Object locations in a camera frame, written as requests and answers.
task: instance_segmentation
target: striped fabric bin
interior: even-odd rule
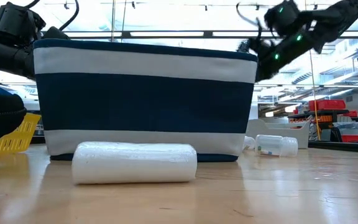
[[[191,144],[209,162],[242,152],[255,55],[74,40],[34,47],[52,159],[70,159],[84,141]]]

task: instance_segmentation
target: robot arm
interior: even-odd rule
[[[35,79],[33,46],[38,39],[70,39],[62,30],[78,15],[79,7],[76,0],[76,12],[61,28],[51,27],[42,36],[44,20],[30,8],[39,0],[28,6],[16,6],[8,2],[0,8],[0,70]]]
[[[268,45],[261,38],[255,38],[249,39],[246,47],[241,46],[258,55],[257,82],[272,78],[308,50],[314,49],[320,54],[325,43],[336,40],[358,19],[358,0],[342,0],[318,11],[299,11],[293,0],[284,0],[269,9],[264,19],[267,27],[283,40],[277,45]],[[311,30],[313,21],[316,25]]]

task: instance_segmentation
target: red storage bin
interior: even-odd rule
[[[358,142],[358,135],[343,134],[342,142]]]
[[[317,110],[344,110],[344,100],[316,100]],[[309,110],[314,111],[314,100],[309,101]]]
[[[358,117],[358,112],[356,110],[352,110],[346,114],[343,114],[343,116],[349,116],[351,118],[356,118],[356,117]]]

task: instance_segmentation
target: plastic-wrapped roll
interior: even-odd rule
[[[83,142],[71,168],[75,184],[188,182],[195,178],[197,153],[187,144]]]

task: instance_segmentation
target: yellow crate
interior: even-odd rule
[[[0,156],[26,151],[40,118],[39,115],[27,113],[15,131],[0,138]]]

